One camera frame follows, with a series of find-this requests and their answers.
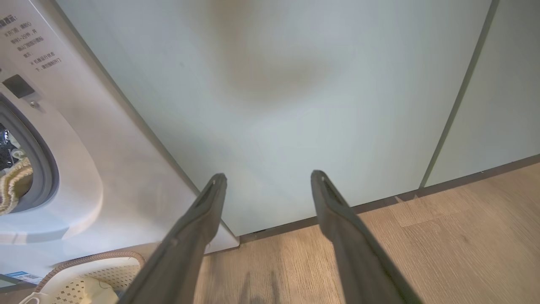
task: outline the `wooden floor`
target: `wooden floor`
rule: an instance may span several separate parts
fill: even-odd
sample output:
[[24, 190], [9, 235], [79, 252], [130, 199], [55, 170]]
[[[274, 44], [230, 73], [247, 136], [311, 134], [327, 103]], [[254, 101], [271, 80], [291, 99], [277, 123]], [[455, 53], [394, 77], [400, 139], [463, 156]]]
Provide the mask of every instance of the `wooden floor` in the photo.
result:
[[[540, 164], [360, 218], [424, 303], [540, 303]], [[345, 300], [312, 226], [205, 257], [195, 303]]]

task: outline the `barcode sticker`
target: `barcode sticker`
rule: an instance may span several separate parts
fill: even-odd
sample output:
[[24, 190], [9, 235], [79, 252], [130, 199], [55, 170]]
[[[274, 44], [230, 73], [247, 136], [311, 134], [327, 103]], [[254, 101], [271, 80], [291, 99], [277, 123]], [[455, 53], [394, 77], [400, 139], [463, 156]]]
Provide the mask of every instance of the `barcode sticker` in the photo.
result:
[[27, 272], [13, 272], [6, 275], [32, 284], [38, 284], [43, 279], [40, 276], [29, 274]]

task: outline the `washing machine door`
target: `washing machine door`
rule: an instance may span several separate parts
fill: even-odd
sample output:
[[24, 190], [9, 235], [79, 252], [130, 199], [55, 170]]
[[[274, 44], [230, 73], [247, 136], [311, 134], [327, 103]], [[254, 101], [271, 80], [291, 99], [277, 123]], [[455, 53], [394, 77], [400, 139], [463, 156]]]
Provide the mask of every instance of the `washing machine door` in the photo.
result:
[[18, 74], [3, 65], [0, 76], [0, 244], [61, 240], [84, 231], [102, 207], [92, 157], [46, 99], [36, 92], [17, 97], [26, 84]]

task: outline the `cabinet door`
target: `cabinet door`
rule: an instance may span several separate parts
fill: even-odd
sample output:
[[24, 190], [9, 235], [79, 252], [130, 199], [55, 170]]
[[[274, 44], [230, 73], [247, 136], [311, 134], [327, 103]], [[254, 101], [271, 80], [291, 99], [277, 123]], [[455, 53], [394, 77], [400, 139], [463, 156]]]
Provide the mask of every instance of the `cabinet door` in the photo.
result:
[[427, 186], [540, 154], [540, 2], [502, 0]]
[[236, 235], [314, 216], [313, 169], [351, 205], [418, 188], [490, 5], [57, 2], [195, 185], [227, 175]]

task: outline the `white wall panel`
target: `white wall panel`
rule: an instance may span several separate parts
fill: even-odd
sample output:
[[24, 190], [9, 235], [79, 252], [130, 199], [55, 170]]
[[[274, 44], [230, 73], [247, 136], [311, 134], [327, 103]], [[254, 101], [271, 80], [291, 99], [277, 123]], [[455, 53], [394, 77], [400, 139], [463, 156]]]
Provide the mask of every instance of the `white wall panel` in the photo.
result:
[[426, 186], [540, 154], [540, 2], [501, 0]]
[[193, 182], [226, 173], [237, 235], [314, 216], [313, 169], [351, 205], [416, 189], [490, 5], [58, 3]]

